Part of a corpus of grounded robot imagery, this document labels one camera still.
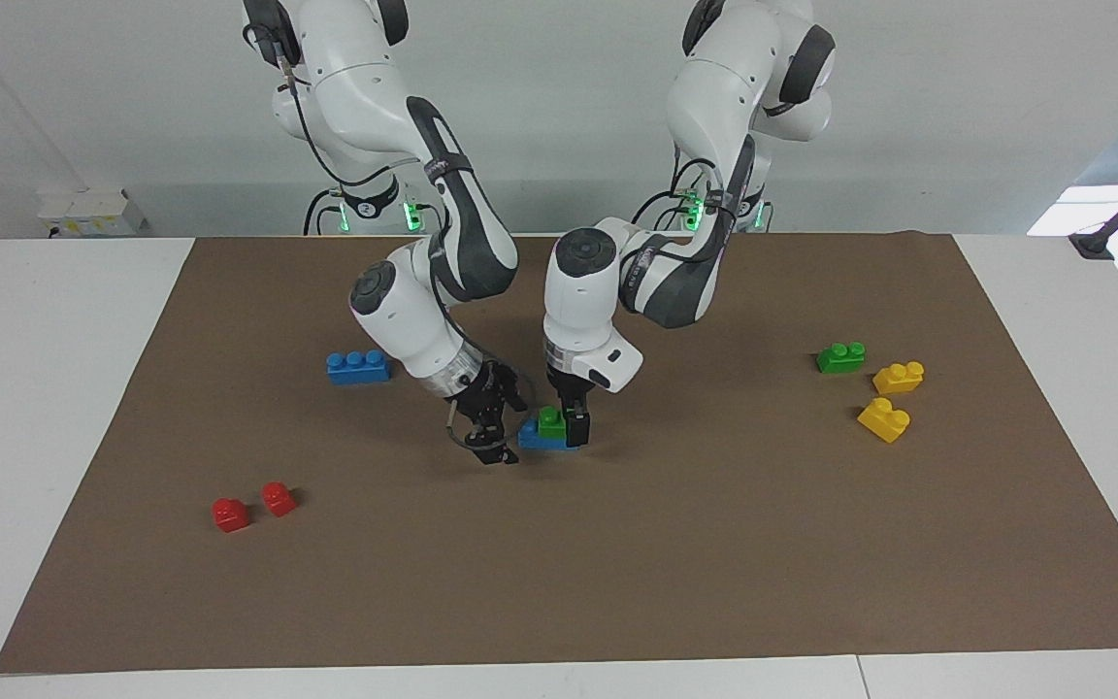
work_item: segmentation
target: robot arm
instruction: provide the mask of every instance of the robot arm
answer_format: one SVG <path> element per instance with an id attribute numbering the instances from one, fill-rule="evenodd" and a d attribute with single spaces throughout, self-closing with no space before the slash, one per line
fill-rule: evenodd
<path id="1" fill-rule="evenodd" d="M 559 393 L 568 444 L 589 438 L 586 395 L 615 394 L 643 356 L 612 322 L 615 299 L 662 328 L 698 322 L 710 306 L 728 239 L 750 187 L 769 167 L 750 134 L 807 141 L 830 120 L 822 91 L 835 44 L 806 0 L 700 0 L 683 39 L 688 60 L 666 96 L 675 145 L 713 182 L 688 243 L 620 218 L 563 235 L 547 270 L 547 376 Z"/>
<path id="2" fill-rule="evenodd" d="M 345 216 L 348 212 L 354 214 L 357 233 L 390 235 L 398 233 L 400 226 L 408 226 L 407 211 L 404 207 L 392 207 L 392 204 L 408 199 L 409 185 L 400 182 L 394 173 L 386 178 L 380 176 L 400 166 L 416 163 L 417 159 L 370 153 L 344 143 L 330 131 L 322 110 L 316 105 L 312 87 L 302 85 L 305 87 L 297 88 L 294 96 L 288 92 L 287 85 L 275 92 L 271 103 L 275 110 L 275 120 L 293 138 L 312 141 L 314 150 L 322 151 L 324 162 L 340 180 L 337 188 L 329 190 L 329 195 L 341 200 Z M 299 119 L 300 114 L 305 115 L 303 124 Z"/>
<path id="3" fill-rule="evenodd" d="M 294 27 L 275 0 L 245 0 L 245 9 L 246 31 L 257 34 L 258 45 L 268 41 L 262 56 L 278 63 L 300 106 L 316 106 L 322 136 L 337 139 L 330 151 L 347 144 L 423 163 L 446 220 L 438 233 L 366 270 L 350 293 L 350 310 L 409 375 L 470 417 L 474 429 L 463 445 L 482 463 L 514 463 L 502 413 L 504 404 L 525 408 L 515 372 L 475 346 L 446 305 L 506 291 L 515 245 L 443 115 L 408 91 L 392 63 L 390 46 L 408 30 L 402 0 L 305 0 Z M 293 75 L 301 62 L 311 83 L 303 93 Z"/>

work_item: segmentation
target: green indicator light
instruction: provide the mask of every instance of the green indicator light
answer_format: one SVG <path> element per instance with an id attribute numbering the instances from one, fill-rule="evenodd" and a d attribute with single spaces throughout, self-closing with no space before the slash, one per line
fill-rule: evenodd
<path id="1" fill-rule="evenodd" d="M 701 199 L 693 198 L 692 207 L 688 208 L 688 216 L 684 217 L 684 227 L 689 230 L 695 232 L 698 227 L 702 225 L 702 211 L 705 210 L 705 202 Z"/>
<path id="2" fill-rule="evenodd" d="M 408 230 L 421 230 L 421 211 L 418 211 L 416 204 L 404 202 L 404 220 L 408 221 Z"/>

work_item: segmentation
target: brown paper mat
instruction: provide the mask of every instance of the brown paper mat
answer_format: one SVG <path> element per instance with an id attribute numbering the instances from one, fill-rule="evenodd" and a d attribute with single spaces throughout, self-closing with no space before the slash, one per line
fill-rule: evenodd
<path id="1" fill-rule="evenodd" d="M 492 469 L 402 371 L 328 385 L 396 245 L 196 242 L 0 673 L 1118 646 L 1117 522 L 948 236 L 740 236 L 697 327 L 618 321 L 646 362 L 594 446 Z M 552 402 L 550 245 L 454 312 Z M 864 371 L 815 370 L 851 340 Z M 909 359 L 887 445 L 853 416 Z"/>

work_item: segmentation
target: wall socket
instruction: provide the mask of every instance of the wall socket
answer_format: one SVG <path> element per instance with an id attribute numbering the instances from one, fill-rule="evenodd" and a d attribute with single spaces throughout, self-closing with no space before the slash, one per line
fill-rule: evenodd
<path id="1" fill-rule="evenodd" d="M 121 189 L 89 189 L 75 195 L 44 195 L 37 218 L 50 238 L 141 235 L 145 217 Z"/>

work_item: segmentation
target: toy block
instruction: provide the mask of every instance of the toy block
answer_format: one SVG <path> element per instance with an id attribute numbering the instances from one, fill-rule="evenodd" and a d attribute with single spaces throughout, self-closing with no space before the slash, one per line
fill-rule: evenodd
<path id="1" fill-rule="evenodd" d="M 538 437 L 568 442 L 568 424 L 562 419 L 559 408 L 546 406 L 538 410 Z"/>
<path id="2" fill-rule="evenodd" d="M 891 444 L 909 428 L 912 417 L 904 410 L 896 410 L 887 398 L 874 398 L 864 410 L 861 410 L 856 421 L 865 425 L 870 432 L 878 434 L 883 442 Z"/>
<path id="3" fill-rule="evenodd" d="M 334 386 L 351 386 L 354 384 L 381 384 L 390 380 L 391 366 L 386 355 L 380 350 L 369 352 L 350 352 L 347 357 L 335 352 L 328 357 L 328 377 Z"/>
<path id="4" fill-rule="evenodd" d="M 524 426 L 520 428 L 520 433 L 515 435 L 515 438 L 520 443 L 520 448 L 533 448 L 540 452 L 575 452 L 580 448 L 580 446 L 568 446 L 567 437 L 542 437 L 541 434 L 538 434 L 538 421 L 536 417 L 529 417 Z"/>
<path id="5" fill-rule="evenodd" d="M 276 518 L 283 517 L 287 512 L 296 509 L 296 499 L 282 482 L 267 482 L 262 487 L 262 502 L 266 504 L 269 513 Z"/>
<path id="6" fill-rule="evenodd" d="M 860 342 L 835 342 L 817 355 L 817 371 L 825 375 L 846 375 L 860 370 L 865 362 L 865 346 Z"/>
<path id="7" fill-rule="evenodd" d="M 227 533 L 237 530 L 237 528 L 244 528 L 252 521 L 248 518 L 248 508 L 230 497 L 219 497 L 218 500 L 214 501 L 212 510 L 215 526 Z"/>
<path id="8" fill-rule="evenodd" d="M 922 384 L 926 367 L 920 362 L 883 367 L 873 375 L 873 386 L 879 395 L 909 394 Z"/>

